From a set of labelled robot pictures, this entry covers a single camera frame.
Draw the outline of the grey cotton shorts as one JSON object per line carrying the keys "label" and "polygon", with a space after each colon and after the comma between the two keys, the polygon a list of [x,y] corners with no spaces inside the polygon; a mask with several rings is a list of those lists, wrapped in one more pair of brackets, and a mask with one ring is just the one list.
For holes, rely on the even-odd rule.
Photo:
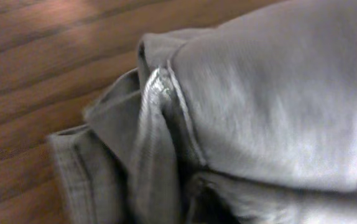
{"label": "grey cotton shorts", "polygon": [[72,223],[357,223],[357,0],[146,34],[49,137]]}

